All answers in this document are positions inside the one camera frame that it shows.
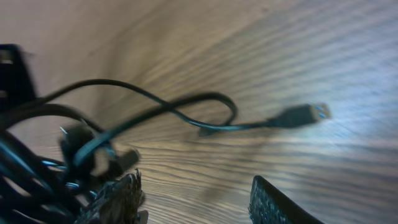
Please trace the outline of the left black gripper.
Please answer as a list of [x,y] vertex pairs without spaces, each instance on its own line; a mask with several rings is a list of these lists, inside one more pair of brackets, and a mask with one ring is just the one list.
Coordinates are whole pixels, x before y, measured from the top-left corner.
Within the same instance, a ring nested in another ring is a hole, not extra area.
[[16,44],[1,44],[1,112],[36,99],[23,51]]

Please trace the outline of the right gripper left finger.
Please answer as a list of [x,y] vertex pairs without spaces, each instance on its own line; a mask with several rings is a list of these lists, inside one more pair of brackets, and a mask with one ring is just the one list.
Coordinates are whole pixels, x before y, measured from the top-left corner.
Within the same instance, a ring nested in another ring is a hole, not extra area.
[[126,174],[108,182],[95,199],[80,211],[75,224],[147,224],[149,212],[141,210],[146,201],[141,172]]

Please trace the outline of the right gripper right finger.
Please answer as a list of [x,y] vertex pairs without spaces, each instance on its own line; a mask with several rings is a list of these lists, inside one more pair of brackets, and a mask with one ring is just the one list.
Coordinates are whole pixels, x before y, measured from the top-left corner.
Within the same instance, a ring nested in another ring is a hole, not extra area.
[[260,175],[253,178],[248,210],[253,224],[323,224]]

